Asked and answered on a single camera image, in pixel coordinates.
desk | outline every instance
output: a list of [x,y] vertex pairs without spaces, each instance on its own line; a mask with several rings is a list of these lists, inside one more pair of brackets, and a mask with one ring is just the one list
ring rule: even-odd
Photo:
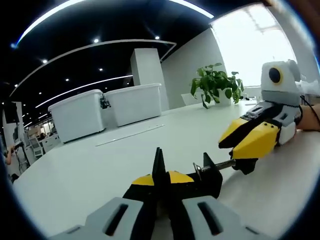
[[[88,214],[123,196],[133,180],[151,173],[157,147],[163,150],[166,169],[182,173],[194,172],[192,162],[202,166],[203,152],[215,163],[227,160],[229,150],[219,149],[217,142],[230,122],[251,107],[245,102],[208,110],[201,104],[185,106],[57,146],[28,168],[13,188],[39,229],[55,235],[83,225]],[[279,237],[314,188],[320,169],[319,141],[318,132],[299,132],[260,159],[250,175],[222,170],[218,200],[244,223]]]

window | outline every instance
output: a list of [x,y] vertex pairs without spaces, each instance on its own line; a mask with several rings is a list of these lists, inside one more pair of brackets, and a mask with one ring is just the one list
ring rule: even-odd
[[239,72],[245,87],[261,85],[264,63],[297,61],[284,31],[263,4],[235,10],[211,25],[228,75]]

human arm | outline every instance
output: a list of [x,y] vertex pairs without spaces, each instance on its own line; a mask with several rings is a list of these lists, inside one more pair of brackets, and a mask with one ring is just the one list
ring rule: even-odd
[[12,153],[11,153],[11,151],[12,151],[14,148],[15,148],[14,145],[13,145],[13,146],[10,146],[10,147],[8,148],[8,154],[7,154],[6,158],[5,158],[5,164],[7,164],[7,165],[10,165],[11,162],[12,162]]
[[320,118],[320,104],[316,104],[312,106],[314,112],[309,106],[301,106],[302,108],[302,120],[296,126],[297,129],[301,130],[310,130],[310,131],[320,131],[320,123],[318,122],[315,113],[317,114],[318,118]]

plant pot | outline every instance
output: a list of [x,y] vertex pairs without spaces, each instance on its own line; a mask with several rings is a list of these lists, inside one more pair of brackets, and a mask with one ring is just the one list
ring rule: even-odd
[[223,89],[223,90],[218,89],[218,92],[219,92],[219,101],[220,101],[220,103],[215,103],[216,106],[225,107],[225,106],[230,106],[230,105],[231,105],[231,98],[227,98],[227,97],[226,97],[226,94],[225,94],[225,91],[226,91],[227,89],[228,89],[228,88],[225,88],[225,89]]

yellow robot part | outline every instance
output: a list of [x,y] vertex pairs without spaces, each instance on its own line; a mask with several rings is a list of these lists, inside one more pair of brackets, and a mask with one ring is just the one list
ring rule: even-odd
[[169,171],[169,175],[172,184],[184,184],[194,182],[194,180],[188,175],[182,174],[177,171]]
[[247,122],[248,122],[247,120],[244,120],[242,118],[238,118],[238,119],[233,120],[232,123],[230,124],[230,126],[228,127],[228,129],[224,132],[224,134],[220,138],[219,143],[222,142],[230,134],[232,134],[238,127],[240,127],[241,125],[243,125]]
[[132,182],[134,185],[154,186],[154,180],[151,174],[141,176]]
[[280,129],[273,124],[262,122],[256,126],[233,150],[233,159],[256,159],[270,153],[276,143]]

